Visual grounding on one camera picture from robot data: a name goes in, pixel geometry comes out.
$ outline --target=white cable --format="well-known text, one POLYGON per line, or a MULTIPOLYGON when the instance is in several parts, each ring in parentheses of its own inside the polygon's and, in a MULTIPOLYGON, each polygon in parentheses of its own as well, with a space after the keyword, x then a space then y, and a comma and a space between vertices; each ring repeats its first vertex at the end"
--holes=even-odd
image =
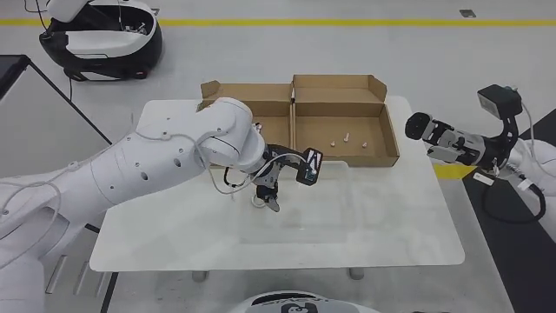
POLYGON ((120 5, 120 0, 116 0, 118 2, 118 10, 120 11, 120 16, 118 17, 118 21, 120 22, 120 28, 122 29, 122 31, 125 31, 123 29, 123 24, 122 24, 122 6, 120 5))
POLYGON ((192 137, 190 137, 186 134, 182 134, 182 133, 171 134, 171 135, 168 135, 168 137, 165 137, 165 138, 147 137, 147 136, 139 133, 138 131, 135 131, 135 133, 139 137, 141 137, 143 139, 147 139, 147 140, 159 140, 159 141, 167 142, 168 140, 172 139, 173 137, 184 137, 184 138, 187 138, 188 140, 190 140, 193 143, 193 145, 195 146, 195 150, 199 153, 199 157, 201 158, 202 165, 205 167, 206 170, 208 170, 208 173, 210 174, 210 180, 212 180, 212 184, 215 186, 215 189, 223 195, 232 195, 232 194, 235 194, 236 192, 239 192, 239 191, 247 188, 250 184, 253 183, 253 181, 257 177, 259 177, 262 173, 264 173, 264 171, 270 166, 270 164, 272 164, 272 162, 276 161, 278 158, 285 157, 285 156, 295 156, 295 157, 298 157, 299 159, 301 159, 303 162, 306 162, 305 158, 303 158, 302 156, 297 155, 293 152, 288 152, 288 153, 285 153, 285 154, 278 155, 276 157, 273 157, 264 166, 262 166, 262 168, 257 172, 257 174, 251 180, 249 180, 249 182, 246 185, 243 185, 242 187, 240 187, 239 189, 236 189, 236 190, 222 191, 222 190, 220 190, 218 185, 216 185, 215 177, 213 176, 212 171, 210 170, 210 161, 207 160, 207 158, 204 156, 204 154, 202 153, 201 147, 199 147, 199 144, 197 143, 197 141, 195 139, 193 139, 192 137))
POLYGON ((10 195, 10 197, 8 197, 8 200, 6 200, 6 202, 3 204, 2 206, 2 211, 5 210, 6 206, 8 205, 8 203, 11 201, 12 198, 14 198, 19 192, 28 189, 28 188, 37 188, 40 186, 44 186, 44 185, 49 185, 52 189, 54 189, 54 191, 56 192, 56 199, 58 200, 58 204, 56 206, 56 209, 54 210, 54 214, 52 215, 52 218, 50 219, 50 222, 46 228, 46 231, 44 231, 44 233, 31 245, 29 246, 27 249, 25 249, 24 251, 22 251, 21 253, 19 253, 17 256, 12 257, 10 260, 8 260, 7 262, 3 263, 2 265, 0 265, 0 270, 3 269, 4 267, 7 267, 8 265, 10 265, 11 263, 13 263, 14 261, 16 261, 18 258, 20 258, 21 256, 25 255, 29 250, 31 250, 34 246, 36 246, 37 244, 39 244, 39 242, 41 242, 46 235, 49 233, 49 231, 52 229, 52 226, 54 225, 54 222, 56 221, 56 218, 58 217, 58 213, 60 212, 60 208, 62 207, 62 194, 60 193, 60 189, 58 189, 57 186, 55 186, 51 181, 56 179, 58 176, 52 178, 50 181, 46 181, 46 182, 34 182, 34 183, 29 183, 27 185, 22 185, 22 184, 18 184, 18 183, 8 183, 8 182, 0 182, 1 184, 4 185, 11 185, 11 186, 19 186, 19 189, 17 189, 14 193, 12 193, 10 195))
POLYGON ((548 176, 551 176, 551 177, 556 177, 556 176, 552 175, 551 173, 549 173, 548 171, 546 171, 545 168, 540 164, 539 160, 537 159, 537 155, 535 154, 535 135, 534 135, 534 131, 533 131, 533 118, 531 117, 531 113, 529 112, 529 109, 525 106, 525 103, 521 102, 521 105, 523 105, 523 109, 525 109, 525 113, 527 113, 527 117, 529 117, 529 127, 530 127, 530 131, 531 131, 531 154, 533 156, 533 160, 534 160, 534 162, 537 163, 540 170, 545 172, 545 174, 547 174, 548 176))

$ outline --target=floor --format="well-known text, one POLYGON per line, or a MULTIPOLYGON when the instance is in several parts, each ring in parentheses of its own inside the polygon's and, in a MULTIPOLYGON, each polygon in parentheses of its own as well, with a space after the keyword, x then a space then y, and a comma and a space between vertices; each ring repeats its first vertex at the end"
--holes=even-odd
MULTIPOLYGON (((43 7, 47 0, 39 1, 43 7)), ((555 19, 554 0, 141 1, 160 9, 163 18, 325 17, 395 22, 400 18, 459 19, 459 10, 471 9, 477 19, 508 24, 164 26, 165 51, 149 79, 74 84, 74 102, 114 140, 128 131, 130 114, 138 117, 148 100, 197 98, 199 84, 214 79, 286 83, 294 73, 372 73, 387 84, 389 93, 406 97, 415 111, 484 135, 501 129, 477 102, 476 91, 489 84, 517 86, 534 118, 553 110, 555 28, 518 27, 512 22, 555 19)), ((23 10, 23 0, 0 0, 0 22, 25 17, 35 16, 23 10)), ((68 79, 38 44, 40 32, 36 26, 0 24, 0 53, 29 55, 69 92, 68 79)), ((521 129, 528 127, 523 117, 518 123, 521 129)), ((340 270, 215 273, 204 284, 192 283, 188 274, 125 274, 120 275, 109 312, 220 312, 262 290, 286 287, 354 300, 385 313, 513 312, 460 182, 442 182, 442 188, 467 253, 461 266, 367 270, 366 278, 358 283, 348 281, 340 270)))

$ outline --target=black mat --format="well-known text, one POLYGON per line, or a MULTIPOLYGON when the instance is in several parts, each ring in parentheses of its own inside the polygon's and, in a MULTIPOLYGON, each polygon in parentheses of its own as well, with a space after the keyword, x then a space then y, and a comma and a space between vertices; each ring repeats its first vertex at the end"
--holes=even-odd
MULTIPOLYGON (((556 145, 556 110, 534 125, 535 139, 556 145)), ((520 136, 530 139, 529 130, 520 136)), ((486 185, 463 179, 480 227, 506 287, 515 313, 556 312, 556 243, 539 223, 510 225, 489 218, 482 210, 486 185)), ((527 219, 533 216, 513 187, 496 181, 487 208, 497 216, 527 219)))

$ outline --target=white mobile robot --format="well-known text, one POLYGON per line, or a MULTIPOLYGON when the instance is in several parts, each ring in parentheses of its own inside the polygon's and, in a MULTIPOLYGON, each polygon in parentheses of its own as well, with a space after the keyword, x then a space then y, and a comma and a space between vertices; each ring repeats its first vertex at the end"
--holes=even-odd
POLYGON ((39 41, 77 81, 144 79, 162 54, 162 32, 147 4, 134 0, 49 0, 39 41))

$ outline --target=label sticker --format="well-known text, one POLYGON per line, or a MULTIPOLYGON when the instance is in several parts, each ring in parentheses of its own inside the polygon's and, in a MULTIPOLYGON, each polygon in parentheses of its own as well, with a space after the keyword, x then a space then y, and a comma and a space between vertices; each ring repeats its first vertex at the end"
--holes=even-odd
POLYGON ((477 180, 477 181, 480 181, 480 182, 482 182, 483 184, 488 185, 488 186, 491 186, 491 185, 494 183, 494 180, 493 180, 493 179, 491 179, 491 178, 489 178, 489 177, 487 177, 487 176, 483 176, 483 175, 480 174, 480 173, 475 173, 475 174, 473 175, 473 179, 475 179, 475 180, 477 180))

